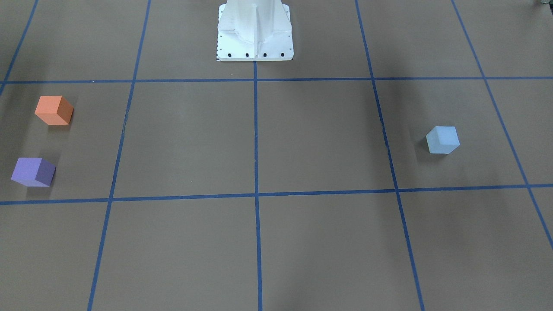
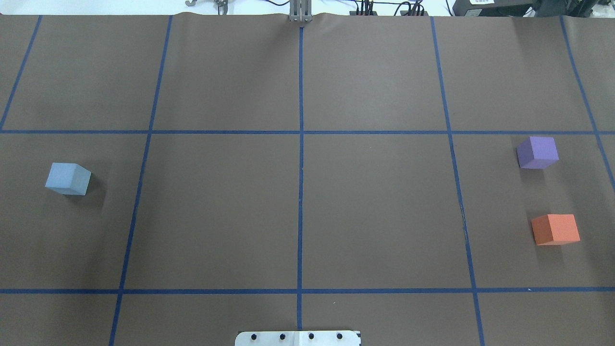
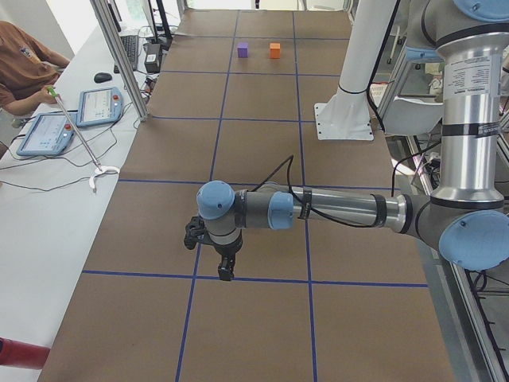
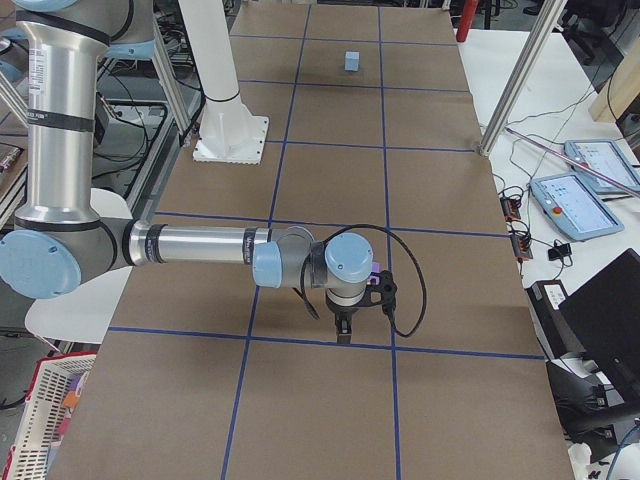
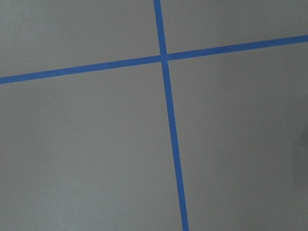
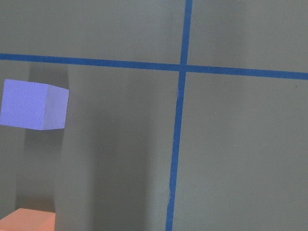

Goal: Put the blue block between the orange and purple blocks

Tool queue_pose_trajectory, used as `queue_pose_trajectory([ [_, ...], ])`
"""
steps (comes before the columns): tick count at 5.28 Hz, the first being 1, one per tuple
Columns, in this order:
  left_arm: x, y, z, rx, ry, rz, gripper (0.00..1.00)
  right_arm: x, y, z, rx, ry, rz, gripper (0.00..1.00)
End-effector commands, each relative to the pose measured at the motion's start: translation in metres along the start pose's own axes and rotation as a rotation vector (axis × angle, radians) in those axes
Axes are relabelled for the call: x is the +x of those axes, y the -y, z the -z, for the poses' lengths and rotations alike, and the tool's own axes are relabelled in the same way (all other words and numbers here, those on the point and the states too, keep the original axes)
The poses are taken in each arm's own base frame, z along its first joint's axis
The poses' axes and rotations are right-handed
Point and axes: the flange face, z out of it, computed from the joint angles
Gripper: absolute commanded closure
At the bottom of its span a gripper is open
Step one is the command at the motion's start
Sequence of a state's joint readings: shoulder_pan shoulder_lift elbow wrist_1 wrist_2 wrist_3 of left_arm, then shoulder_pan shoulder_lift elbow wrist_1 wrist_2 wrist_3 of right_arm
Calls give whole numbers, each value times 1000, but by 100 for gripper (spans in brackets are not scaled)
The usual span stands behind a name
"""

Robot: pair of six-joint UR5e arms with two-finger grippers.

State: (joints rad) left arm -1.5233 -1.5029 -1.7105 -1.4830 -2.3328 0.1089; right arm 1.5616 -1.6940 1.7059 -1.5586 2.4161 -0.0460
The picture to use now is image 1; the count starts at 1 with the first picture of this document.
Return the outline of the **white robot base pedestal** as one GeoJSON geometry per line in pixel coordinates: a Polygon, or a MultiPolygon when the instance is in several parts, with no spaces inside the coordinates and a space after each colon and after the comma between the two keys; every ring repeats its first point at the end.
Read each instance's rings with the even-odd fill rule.
{"type": "Polygon", "coordinates": [[[228,0],[219,6],[216,60],[294,58],[290,8],[280,0],[228,0]]]}

